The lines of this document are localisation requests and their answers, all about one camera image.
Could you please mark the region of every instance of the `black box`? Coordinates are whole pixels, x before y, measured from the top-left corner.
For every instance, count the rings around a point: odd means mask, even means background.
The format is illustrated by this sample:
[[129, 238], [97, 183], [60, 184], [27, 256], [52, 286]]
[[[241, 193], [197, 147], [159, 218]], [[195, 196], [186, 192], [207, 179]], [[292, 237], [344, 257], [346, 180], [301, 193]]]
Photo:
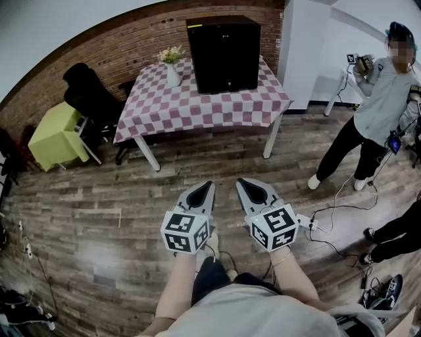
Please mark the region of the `black box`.
[[260, 24], [241, 15], [186, 20], [199, 93], [256, 89]]

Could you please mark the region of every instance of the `flower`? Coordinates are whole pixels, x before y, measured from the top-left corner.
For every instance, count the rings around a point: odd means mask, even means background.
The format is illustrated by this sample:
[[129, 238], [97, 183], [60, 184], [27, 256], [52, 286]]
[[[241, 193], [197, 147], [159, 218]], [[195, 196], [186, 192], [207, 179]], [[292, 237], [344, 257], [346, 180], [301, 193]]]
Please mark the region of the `flower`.
[[160, 51], [157, 55], [158, 60], [164, 63], [174, 64], [177, 63], [180, 59], [180, 56], [184, 54], [185, 51], [181, 51], [182, 46], [171, 47]]

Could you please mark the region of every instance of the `black pants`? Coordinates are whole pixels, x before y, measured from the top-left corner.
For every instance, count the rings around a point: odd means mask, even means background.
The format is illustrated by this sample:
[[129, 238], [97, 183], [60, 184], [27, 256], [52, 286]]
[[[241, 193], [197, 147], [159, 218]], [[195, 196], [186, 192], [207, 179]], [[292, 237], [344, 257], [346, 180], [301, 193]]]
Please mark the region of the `black pants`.
[[355, 128], [353, 117], [339, 132], [333, 144], [330, 146], [329, 151], [322, 159], [317, 170], [317, 179], [323, 181], [329, 177], [335, 172], [348, 152], [360, 144], [362, 144], [361, 156], [354, 177], [358, 180], [364, 180], [365, 178], [374, 175], [386, 149], [372, 140], [368, 140], [361, 136]]
[[374, 262], [421, 249], [420, 207], [421, 200], [415, 201], [402, 217], [392, 220], [374, 233], [373, 239], [378, 244], [371, 252]]
[[[263, 282], [261, 279], [253, 276], [249, 272], [239, 274], [234, 283], [248, 284], [250, 286], [262, 286], [279, 294], [270, 283]], [[222, 263], [213, 257], [207, 257], [203, 261], [199, 274], [197, 274], [194, 285], [191, 305], [195, 305], [210, 292], [231, 284], [230, 278], [226, 274]]]

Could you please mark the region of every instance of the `red brick wall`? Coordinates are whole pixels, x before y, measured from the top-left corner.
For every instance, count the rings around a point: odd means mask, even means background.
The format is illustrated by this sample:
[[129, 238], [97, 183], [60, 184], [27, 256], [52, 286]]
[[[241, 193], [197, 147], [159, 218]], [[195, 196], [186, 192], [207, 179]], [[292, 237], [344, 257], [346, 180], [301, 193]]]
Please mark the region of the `red brick wall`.
[[186, 19], [245, 15], [262, 25], [260, 53], [276, 73], [284, 2], [282, 0], [168, 0], [121, 14], [81, 33], [35, 66], [0, 104], [0, 127], [14, 139], [26, 124], [37, 124], [45, 112], [63, 101], [64, 72], [86, 63], [118, 99], [118, 85], [133, 80], [156, 54], [183, 45], [189, 56]]

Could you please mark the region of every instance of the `white vase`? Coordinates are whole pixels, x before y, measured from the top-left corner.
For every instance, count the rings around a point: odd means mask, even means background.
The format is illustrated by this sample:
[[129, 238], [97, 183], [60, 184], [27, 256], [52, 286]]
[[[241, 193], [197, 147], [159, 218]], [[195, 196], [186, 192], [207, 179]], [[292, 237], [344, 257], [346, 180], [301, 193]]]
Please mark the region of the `white vase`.
[[171, 88], [179, 86], [182, 82], [182, 78], [178, 72], [176, 72], [174, 65], [168, 63], [166, 63], [166, 82]]

